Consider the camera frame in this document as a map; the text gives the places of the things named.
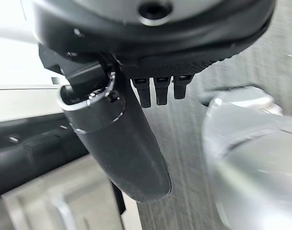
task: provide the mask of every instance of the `black tube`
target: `black tube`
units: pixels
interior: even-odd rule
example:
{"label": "black tube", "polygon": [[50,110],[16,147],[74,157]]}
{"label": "black tube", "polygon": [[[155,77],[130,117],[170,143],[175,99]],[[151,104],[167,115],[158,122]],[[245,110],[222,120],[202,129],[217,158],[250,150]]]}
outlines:
{"label": "black tube", "polygon": [[171,181],[157,140],[132,91],[118,74],[108,87],[76,103],[62,87],[59,104],[78,137],[108,174],[132,199],[141,203],[164,198]]}

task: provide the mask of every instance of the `black controller handle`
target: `black controller handle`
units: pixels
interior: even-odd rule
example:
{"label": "black controller handle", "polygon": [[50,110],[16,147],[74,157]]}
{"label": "black controller handle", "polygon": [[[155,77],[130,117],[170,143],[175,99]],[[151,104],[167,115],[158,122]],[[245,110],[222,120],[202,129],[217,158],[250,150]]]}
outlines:
{"label": "black controller handle", "polygon": [[58,102],[76,134],[108,174],[131,198],[141,203],[171,192],[167,165],[157,140],[130,86],[115,73],[101,92],[85,100],[70,86],[60,89]]}

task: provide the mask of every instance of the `textured black surface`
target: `textured black surface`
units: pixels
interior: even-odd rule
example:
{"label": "textured black surface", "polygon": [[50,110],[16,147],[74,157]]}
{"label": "textured black surface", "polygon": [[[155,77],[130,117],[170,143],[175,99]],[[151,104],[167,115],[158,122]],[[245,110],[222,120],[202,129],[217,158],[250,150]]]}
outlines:
{"label": "textured black surface", "polygon": [[143,230],[227,230],[207,181],[200,136],[205,107],[196,94],[251,83],[264,88],[292,115],[292,0],[278,1],[272,26],[256,44],[197,74],[184,100],[173,100],[170,86],[167,106],[144,110],[167,160],[173,192],[166,200],[138,205]]}
{"label": "textured black surface", "polygon": [[63,114],[0,122],[0,195],[86,154]]}

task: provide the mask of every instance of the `white wall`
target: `white wall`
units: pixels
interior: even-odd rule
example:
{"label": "white wall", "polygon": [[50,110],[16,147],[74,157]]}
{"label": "white wall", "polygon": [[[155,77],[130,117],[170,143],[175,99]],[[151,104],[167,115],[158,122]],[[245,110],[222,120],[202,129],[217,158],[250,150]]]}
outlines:
{"label": "white wall", "polygon": [[36,44],[0,38],[0,84],[52,84]]}

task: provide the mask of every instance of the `black plastic housing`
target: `black plastic housing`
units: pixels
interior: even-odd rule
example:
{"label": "black plastic housing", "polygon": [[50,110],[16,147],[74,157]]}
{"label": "black plastic housing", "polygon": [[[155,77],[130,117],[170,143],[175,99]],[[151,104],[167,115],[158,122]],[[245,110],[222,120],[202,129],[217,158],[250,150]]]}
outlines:
{"label": "black plastic housing", "polygon": [[0,195],[88,153],[64,114],[0,122]]}
{"label": "black plastic housing", "polygon": [[157,78],[195,74],[240,53],[265,33],[275,2],[224,0],[186,20],[145,26],[100,17],[71,0],[32,0],[29,18],[38,41],[62,55],[108,54],[128,78]]}

